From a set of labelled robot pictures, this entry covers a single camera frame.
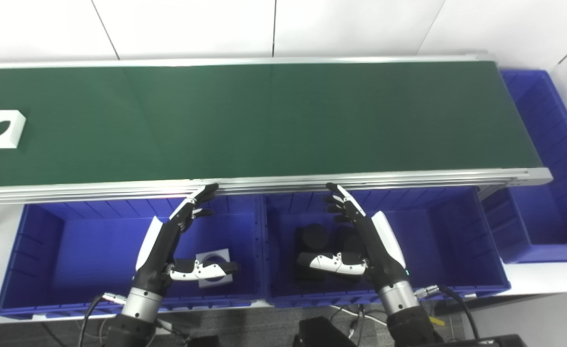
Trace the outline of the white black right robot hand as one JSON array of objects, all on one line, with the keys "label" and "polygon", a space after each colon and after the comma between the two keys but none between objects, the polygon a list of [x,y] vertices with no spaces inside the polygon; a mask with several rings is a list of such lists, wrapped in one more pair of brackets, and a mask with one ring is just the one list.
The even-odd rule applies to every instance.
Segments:
[{"label": "white black right robot hand", "polygon": [[337,221],[354,227],[364,250],[337,254],[301,252],[297,264],[333,274],[367,276],[377,292],[383,288],[410,286],[403,251],[385,213],[369,216],[343,186],[328,183],[326,188],[331,193],[325,198],[329,210],[336,214]]}]

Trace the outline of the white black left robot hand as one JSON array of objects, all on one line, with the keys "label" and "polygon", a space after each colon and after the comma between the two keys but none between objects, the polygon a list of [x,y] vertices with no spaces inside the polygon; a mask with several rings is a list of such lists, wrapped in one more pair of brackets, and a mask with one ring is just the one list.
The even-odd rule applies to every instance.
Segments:
[{"label": "white black left robot hand", "polygon": [[164,296],[172,281],[219,279],[239,272],[237,262],[174,258],[180,237],[195,219],[212,215],[200,204],[215,197],[218,184],[207,184],[182,200],[166,222],[153,217],[136,260],[132,289]]}]

